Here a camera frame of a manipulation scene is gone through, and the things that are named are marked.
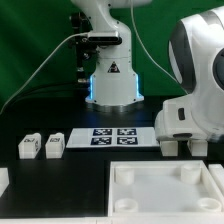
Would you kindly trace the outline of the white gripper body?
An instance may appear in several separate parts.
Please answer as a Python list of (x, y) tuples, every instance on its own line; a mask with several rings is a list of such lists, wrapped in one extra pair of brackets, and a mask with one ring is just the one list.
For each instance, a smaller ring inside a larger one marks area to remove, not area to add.
[(224, 142), (224, 108), (212, 100), (200, 105), (193, 94), (165, 100), (156, 116), (155, 136), (158, 141)]

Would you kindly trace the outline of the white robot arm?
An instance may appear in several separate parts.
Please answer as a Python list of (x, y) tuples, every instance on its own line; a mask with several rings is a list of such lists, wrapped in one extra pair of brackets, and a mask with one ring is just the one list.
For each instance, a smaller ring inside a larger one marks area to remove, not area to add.
[[(132, 69), (131, 31), (110, 15), (114, 8), (152, 0), (71, 0), (92, 25), (86, 42), (97, 49), (87, 102), (127, 107), (143, 97)], [(224, 6), (180, 20), (168, 44), (176, 81), (187, 91), (167, 100), (155, 120), (159, 141), (224, 140)]]

